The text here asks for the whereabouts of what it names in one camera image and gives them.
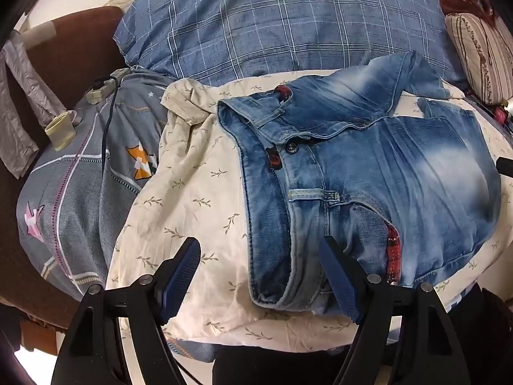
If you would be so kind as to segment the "blue denim jeans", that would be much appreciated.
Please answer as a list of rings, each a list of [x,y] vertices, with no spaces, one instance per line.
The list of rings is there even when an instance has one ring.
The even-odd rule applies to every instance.
[[[352,315],[319,247],[414,287],[460,270],[491,238],[501,178],[475,114],[418,53],[222,100],[241,163],[249,293],[267,309]]]

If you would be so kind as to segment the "cream leaf-print quilt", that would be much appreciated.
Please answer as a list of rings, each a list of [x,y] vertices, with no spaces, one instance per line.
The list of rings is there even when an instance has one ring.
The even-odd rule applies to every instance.
[[[256,305],[249,293],[249,247],[241,163],[233,138],[219,124],[222,100],[273,90],[300,77],[339,70],[243,78],[211,87],[183,78],[162,99],[168,111],[156,174],[133,203],[116,240],[110,287],[127,286],[177,254],[187,237],[201,244],[198,271],[178,315],[164,325],[178,352],[198,357],[216,345],[312,352],[351,343],[356,325],[341,313],[282,311]],[[442,81],[450,103],[472,111],[493,162],[511,157],[512,144],[463,93]],[[446,280],[433,284],[445,305],[456,304],[512,243],[512,181],[501,176],[497,227],[478,252]]]

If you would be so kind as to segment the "grey hanging garment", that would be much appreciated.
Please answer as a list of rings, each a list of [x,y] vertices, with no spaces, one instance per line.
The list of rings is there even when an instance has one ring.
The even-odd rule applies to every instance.
[[[38,154],[32,126],[45,128],[66,111],[29,60],[21,35],[12,32],[1,47],[1,161],[14,178],[24,176]]]

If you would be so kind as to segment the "white power strip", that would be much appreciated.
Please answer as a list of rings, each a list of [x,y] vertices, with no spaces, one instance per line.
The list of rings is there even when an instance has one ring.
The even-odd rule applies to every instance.
[[[117,69],[107,77],[101,77],[95,80],[85,94],[87,102],[91,105],[104,102],[107,97],[114,92],[116,86],[120,84],[129,71],[129,68]]]

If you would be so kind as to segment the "striped beige pillow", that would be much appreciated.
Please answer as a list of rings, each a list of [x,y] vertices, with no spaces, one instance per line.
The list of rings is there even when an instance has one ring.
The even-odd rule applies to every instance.
[[[448,14],[446,29],[470,88],[486,105],[512,98],[512,35],[502,17],[493,25],[470,13]]]

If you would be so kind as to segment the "blue plaid pillow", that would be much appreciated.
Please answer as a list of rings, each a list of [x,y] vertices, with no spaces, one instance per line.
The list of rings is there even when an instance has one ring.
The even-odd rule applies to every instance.
[[[114,39],[130,66],[212,86],[411,50],[467,84],[437,0],[135,0]]]

